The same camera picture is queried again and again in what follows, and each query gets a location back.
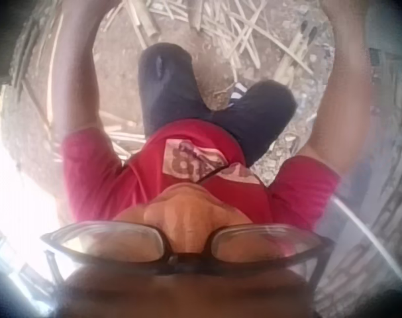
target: black eyeglasses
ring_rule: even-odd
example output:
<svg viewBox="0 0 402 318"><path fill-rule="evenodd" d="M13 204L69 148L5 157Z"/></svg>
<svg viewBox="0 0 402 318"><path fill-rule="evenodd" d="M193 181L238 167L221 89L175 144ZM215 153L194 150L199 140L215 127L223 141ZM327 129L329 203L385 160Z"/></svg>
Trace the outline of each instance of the black eyeglasses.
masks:
<svg viewBox="0 0 402 318"><path fill-rule="evenodd" d="M328 238L276 224L218 229L201 253L175 253L160 229L116 221L76 223L41 239L57 284L81 266L132 275L214 276L294 268L315 289L333 250Z"/></svg>

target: eyeglass frame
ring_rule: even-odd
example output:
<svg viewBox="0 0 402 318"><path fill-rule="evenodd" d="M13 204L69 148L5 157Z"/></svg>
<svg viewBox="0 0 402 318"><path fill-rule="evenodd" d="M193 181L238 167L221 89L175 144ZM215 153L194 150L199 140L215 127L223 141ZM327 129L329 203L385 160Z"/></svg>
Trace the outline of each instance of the eyeglass frame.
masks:
<svg viewBox="0 0 402 318"><path fill-rule="evenodd" d="M166 234L152 225L145 225L139 223L127 223L120 221L86 221L84 223L121 223L126 225L136 225L138 227L146 227L155 230L163 244L163 255L154 261L150 262L123 262L118 260L107 260L101 257L92 256L72 250L70 248L62 246L60 243L52 240L52 236L58 231L65 228L77 226L82 223L75 223L61 228L52 233L42 235L40 239L47 246L45 250L46 258L52 278L55 283L63 284L64 279L60 273L58 264L56 262L55 254L63 254L68 258L71 258L74 262L78 262L83 265L92 265L99 268L107 268L107 270L116 270L125 272L126 274L136 275L149 275L149 276L167 276L173 274L204 274L210 276L224 276L232 274L251 274L257 272L264 272L273 268L284 268L293 266L302 261L317 258L317 264L309 281L307 282L309 288L315 290L324 273L327 263L333 251L334 243L332 240L326 237L322 237L316 233L309 232L314 235L321 242L320 245L310 248L309 250L282 258L276 258L272 260L260 260L255 262L226 262L219 260L213 255L213 240L214 238L225 229L261 229L269 228L270 226L286 227L289 229L296 229L289 225L280 224L246 224L246 225L234 225L230 227L221 227L211 232L205 241L202 252L200 253L175 253L168 240Z"/></svg>

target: dark pants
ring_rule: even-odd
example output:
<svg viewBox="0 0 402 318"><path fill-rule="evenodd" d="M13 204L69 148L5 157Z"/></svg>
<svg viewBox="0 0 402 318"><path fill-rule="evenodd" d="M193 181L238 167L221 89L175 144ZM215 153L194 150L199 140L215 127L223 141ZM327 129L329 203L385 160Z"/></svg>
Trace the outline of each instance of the dark pants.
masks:
<svg viewBox="0 0 402 318"><path fill-rule="evenodd" d="M267 152L296 109L290 90L268 80L252 86L233 106L211 111L199 92L190 54L175 44L147 48L138 80L146 136L180 119L201 119L237 140L248 167Z"/></svg>

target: hand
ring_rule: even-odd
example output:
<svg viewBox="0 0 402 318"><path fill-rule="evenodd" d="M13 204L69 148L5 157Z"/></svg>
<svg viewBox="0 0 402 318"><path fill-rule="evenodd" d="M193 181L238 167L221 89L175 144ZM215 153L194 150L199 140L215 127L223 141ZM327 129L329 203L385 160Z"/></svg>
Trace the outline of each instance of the hand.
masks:
<svg viewBox="0 0 402 318"><path fill-rule="evenodd" d="M65 16L91 17L101 20L120 0L64 0L62 11Z"/></svg>
<svg viewBox="0 0 402 318"><path fill-rule="evenodd" d="M321 0L321 7L334 26L343 27L364 23L368 0Z"/></svg>

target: person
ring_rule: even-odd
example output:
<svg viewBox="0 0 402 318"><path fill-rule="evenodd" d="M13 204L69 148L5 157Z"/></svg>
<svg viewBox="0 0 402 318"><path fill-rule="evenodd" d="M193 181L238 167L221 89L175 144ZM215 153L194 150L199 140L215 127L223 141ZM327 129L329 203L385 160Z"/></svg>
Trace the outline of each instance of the person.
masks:
<svg viewBox="0 0 402 318"><path fill-rule="evenodd" d="M54 277L84 290L68 290L62 309L70 317L309 317L303 270L289 268L320 254L318 245L329 246L312 231L368 131L366 1L323 1L334 31L333 70L311 136L269 187L249 167L291 120L290 90L261 81L231 107L211 111L191 56L168 43L140 57L148 141L121 164L98 115L92 56L97 29L113 5L62 4L52 102L77 223L44 241ZM78 270L62 276L58 252L80 263ZM317 264L323 270L325 257Z"/></svg>

